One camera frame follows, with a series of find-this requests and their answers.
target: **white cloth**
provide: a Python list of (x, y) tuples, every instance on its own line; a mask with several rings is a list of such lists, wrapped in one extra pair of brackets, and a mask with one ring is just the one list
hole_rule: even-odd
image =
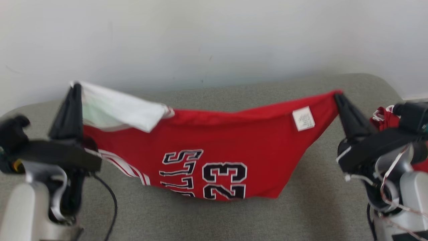
[(95, 84), (79, 84), (82, 85), (85, 125), (105, 131), (134, 127), (149, 133), (162, 118), (174, 115), (173, 110), (162, 103), (150, 102)]

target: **printed number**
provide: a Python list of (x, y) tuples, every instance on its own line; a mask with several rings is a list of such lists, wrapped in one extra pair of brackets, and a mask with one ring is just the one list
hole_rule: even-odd
[(199, 160), (202, 153), (204, 153), (204, 150), (182, 150), (178, 155), (177, 152), (170, 152), (165, 154), (162, 163), (165, 165), (179, 163), (184, 160), (185, 157), (187, 157), (186, 161)]
[(193, 177), (182, 178), (181, 182), (183, 182), (185, 184), (177, 185), (177, 184), (165, 183), (165, 182), (160, 182), (160, 183), (162, 185), (164, 185), (165, 187), (177, 187), (177, 188), (183, 188), (183, 189), (193, 189)]
[[(217, 170), (218, 176), (231, 176), (230, 189), (215, 184), (217, 175), (213, 174), (213, 170)], [(247, 166), (243, 163), (207, 163), (202, 167), (202, 178), (208, 183), (204, 187), (204, 198), (206, 199), (216, 199), (215, 191), (227, 199), (245, 198), (246, 185), (239, 184), (247, 178)]]

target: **black cable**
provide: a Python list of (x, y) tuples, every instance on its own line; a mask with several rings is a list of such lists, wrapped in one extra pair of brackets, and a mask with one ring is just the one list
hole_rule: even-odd
[(111, 197), (113, 198), (113, 202), (114, 202), (114, 216), (113, 216), (113, 220), (111, 221), (111, 225), (110, 225), (110, 229), (108, 230), (107, 236), (104, 239), (104, 241), (108, 241), (110, 234), (113, 230), (113, 226), (114, 223), (116, 222), (116, 217), (117, 217), (117, 200), (116, 200), (116, 195), (114, 195), (113, 190), (111, 190), (111, 188), (107, 185), (107, 183), (105, 183), (99, 176), (97, 176), (95, 173), (93, 173), (93, 176), (95, 179), (97, 179), (98, 181), (101, 182), (101, 184), (104, 185), (104, 187), (107, 188), (107, 190), (110, 192)]
[(370, 230), (372, 231), (373, 240), (377, 241), (377, 235), (376, 235), (375, 227), (374, 227), (375, 224), (373, 223), (373, 221), (370, 217), (370, 203), (367, 204), (367, 221), (369, 222), (369, 227), (370, 227)]

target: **gray couch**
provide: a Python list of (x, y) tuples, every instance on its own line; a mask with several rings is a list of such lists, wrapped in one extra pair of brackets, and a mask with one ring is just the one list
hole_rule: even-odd
[[(182, 90), (142, 97), (175, 108), (238, 111), (336, 88), (343, 89), (367, 117), (377, 107), (401, 100), (384, 80), (367, 74)], [(8, 115), (25, 114), (32, 122), (27, 134), (41, 138), (45, 137), (59, 104), (60, 101), (52, 101), (29, 105)], [(113, 165), (103, 163), (100, 177), (111, 186), (119, 205), (110, 240), (371, 240), (363, 186), (358, 181), (346, 183), (335, 162), (337, 145), (343, 137), (337, 118), (306, 151), (278, 199), (215, 202), (188, 198), (142, 186), (138, 178), (126, 177)], [(0, 174), (1, 213), (11, 190), (22, 181), (22, 177)], [(82, 240), (103, 240), (113, 216), (110, 194), (96, 180), (87, 179), (83, 201), (80, 219), (86, 230)]]

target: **white fabric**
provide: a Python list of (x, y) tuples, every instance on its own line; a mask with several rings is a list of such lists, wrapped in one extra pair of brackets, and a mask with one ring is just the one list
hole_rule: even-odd
[(98, 150), (98, 152), (85, 148), (86, 152), (101, 157), (103, 160), (110, 162), (114, 166), (116, 166), (119, 170), (121, 170), (125, 175), (131, 178), (140, 178), (141, 183), (144, 186), (150, 186), (150, 178), (144, 173), (141, 173), (135, 167), (129, 165), (125, 160), (120, 158), (118, 155), (105, 151)]
[(391, 112), (392, 113), (392, 109), (394, 109), (394, 105), (390, 105), (388, 107), (385, 108), (387, 112)]
[(83, 122), (104, 131), (134, 127), (149, 133), (162, 118), (171, 117), (174, 113), (161, 103), (95, 84), (79, 84), (82, 85)]
[(384, 119), (384, 115), (382, 115), (382, 114), (379, 114), (379, 110), (376, 110), (374, 113), (373, 113), (373, 120), (375, 120), (375, 121), (384, 121), (385, 119)]

